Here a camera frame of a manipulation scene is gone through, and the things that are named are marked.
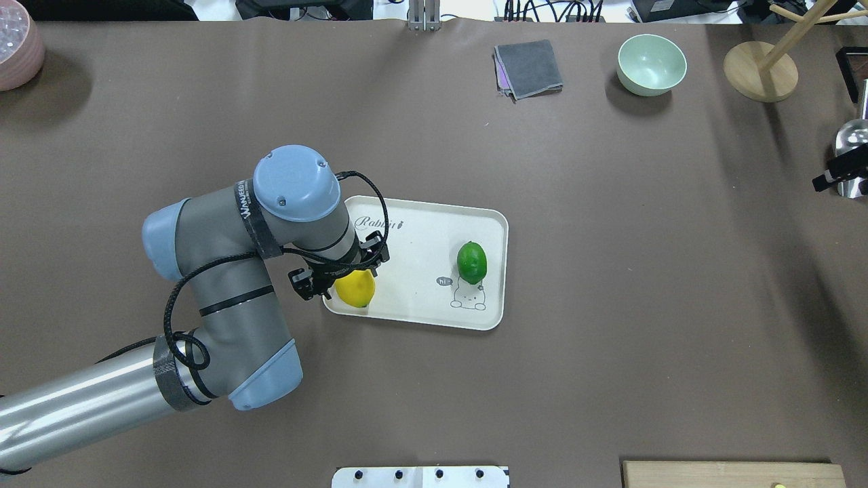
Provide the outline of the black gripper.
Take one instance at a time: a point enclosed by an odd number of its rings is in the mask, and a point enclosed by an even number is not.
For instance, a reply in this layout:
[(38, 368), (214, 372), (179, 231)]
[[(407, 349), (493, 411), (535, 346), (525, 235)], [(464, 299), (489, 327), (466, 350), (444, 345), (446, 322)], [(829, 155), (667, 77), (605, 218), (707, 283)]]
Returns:
[(372, 270), (380, 265), (380, 244), (353, 244), (341, 258), (323, 262), (320, 256), (317, 260), (308, 260), (308, 266), (313, 269), (316, 280), (332, 280), (349, 275), (354, 270)]

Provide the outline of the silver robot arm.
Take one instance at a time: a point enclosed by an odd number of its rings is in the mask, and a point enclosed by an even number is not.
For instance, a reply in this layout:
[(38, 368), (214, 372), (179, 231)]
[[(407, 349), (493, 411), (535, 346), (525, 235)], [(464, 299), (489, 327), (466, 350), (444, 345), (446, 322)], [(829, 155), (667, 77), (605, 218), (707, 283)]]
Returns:
[(266, 261), (300, 256), (288, 280), (304, 300), (389, 258), (388, 235), (359, 240), (340, 183), (302, 145), (273, 149), (252, 177), (150, 214), (142, 243), (174, 287), (162, 330), (62, 379), (2, 398), (2, 478), (172, 413), (227, 397), (264, 407), (303, 379)]

